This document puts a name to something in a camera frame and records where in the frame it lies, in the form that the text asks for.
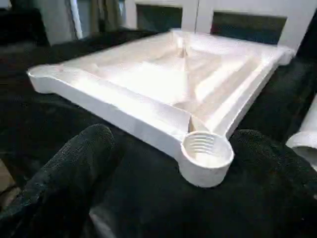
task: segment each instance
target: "white plastic part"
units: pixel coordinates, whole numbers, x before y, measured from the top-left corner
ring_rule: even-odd
[[[305,116],[299,132],[287,141],[286,145],[296,154],[317,168],[317,96]]]
[[[187,134],[181,152],[179,171],[188,182],[198,187],[219,185],[234,157],[225,137],[205,131]]]
[[[28,75],[36,91],[80,105],[175,158],[190,183],[212,187],[233,159],[227,138],[277,66],[293,53],[173,31],[37,66]],[[198,157],[196,139],[205,146]]]

